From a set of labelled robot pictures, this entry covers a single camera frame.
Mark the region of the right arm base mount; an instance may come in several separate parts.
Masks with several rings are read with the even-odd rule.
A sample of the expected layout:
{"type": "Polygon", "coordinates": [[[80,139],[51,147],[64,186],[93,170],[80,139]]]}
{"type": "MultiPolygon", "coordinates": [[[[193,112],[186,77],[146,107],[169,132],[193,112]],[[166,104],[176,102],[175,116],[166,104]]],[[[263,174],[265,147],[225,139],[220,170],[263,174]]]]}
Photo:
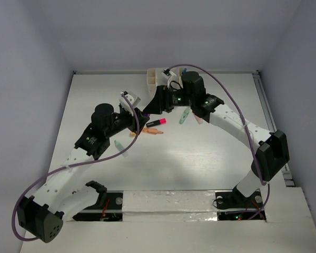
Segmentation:
{"type": "Polygon", "coordinates": [[[215,193],[212,205],[217,209],[219,221],[264,220],[263,199],[259,190],[250,197],[238,196],[232,191],[215,193]]]}

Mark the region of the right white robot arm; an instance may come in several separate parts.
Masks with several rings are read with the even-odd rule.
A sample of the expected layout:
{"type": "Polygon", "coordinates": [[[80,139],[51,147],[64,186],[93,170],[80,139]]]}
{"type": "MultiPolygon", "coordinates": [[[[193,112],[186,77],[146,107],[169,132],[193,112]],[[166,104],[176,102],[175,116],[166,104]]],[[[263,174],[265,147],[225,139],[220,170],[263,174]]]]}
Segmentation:
{"type": "Polygon", "coordinates": [[[187,106],[198,118],[243,143],[252,153],[251,169],[231,191],[219,192],[213,203],[220,210],[246,208],[254,193],[290,160],[287,136],[281,130],[271,132],[251,123],[240,109],[233,111],[222,99],[206,91],[204,79],[196,71],[176,75],[166,69],[162,75],[147,75],[151,100],[143,112],[158,115],[187,106]]]}

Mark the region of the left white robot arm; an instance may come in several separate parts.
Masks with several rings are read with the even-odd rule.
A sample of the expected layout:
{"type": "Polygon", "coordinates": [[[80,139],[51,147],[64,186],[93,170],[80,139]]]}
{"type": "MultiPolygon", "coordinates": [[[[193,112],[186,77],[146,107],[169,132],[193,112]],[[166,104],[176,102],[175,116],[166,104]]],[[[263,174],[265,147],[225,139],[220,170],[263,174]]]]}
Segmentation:
{"type": "Polygon", "coordinates": [[[94,180],[81,183],[80,177],[91,165],[114,159],[128,150],[102,157],[111,137],[125,129],[139,134],[151,114],[165,110],[165,91],[165,87],[158,87],[144,110],[137,108],[140,99],[130,92],[121,93],[119,112],[108,103],[97,105],[64,165],[36,180],[18,198],[11,218],[14,236],[20,241],[48,243],[58,235],[63,223],[80,211],[105,210],[107,188],[94,180]]]}

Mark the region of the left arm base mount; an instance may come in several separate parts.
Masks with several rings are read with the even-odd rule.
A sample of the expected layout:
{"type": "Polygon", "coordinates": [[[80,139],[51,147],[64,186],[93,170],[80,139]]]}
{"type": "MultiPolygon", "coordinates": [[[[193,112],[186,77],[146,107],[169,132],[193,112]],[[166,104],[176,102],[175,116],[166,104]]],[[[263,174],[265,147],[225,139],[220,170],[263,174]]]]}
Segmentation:
{"type": "Polygon", "coordinates": [[[107,192],[93,206],[87,207],[73,219],[74,221],[122,221],[123,220],[123,191],[107,192]]]}

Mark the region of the black pink highlighter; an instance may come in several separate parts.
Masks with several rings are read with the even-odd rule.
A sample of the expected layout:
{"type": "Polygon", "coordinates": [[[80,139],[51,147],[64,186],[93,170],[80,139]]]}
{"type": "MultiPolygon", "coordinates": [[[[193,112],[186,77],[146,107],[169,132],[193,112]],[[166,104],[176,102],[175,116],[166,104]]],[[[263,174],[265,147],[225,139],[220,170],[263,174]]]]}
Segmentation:
{"type": "Polygon", "coordinates": [[[165,118],[148,122],[146,124],[146,127],[147,128],[152,128],[152,127],[155,127],[155,126],[158,126],[158,125],[163,125],[163,124],[166,124],[166,119],[165,118]]]}

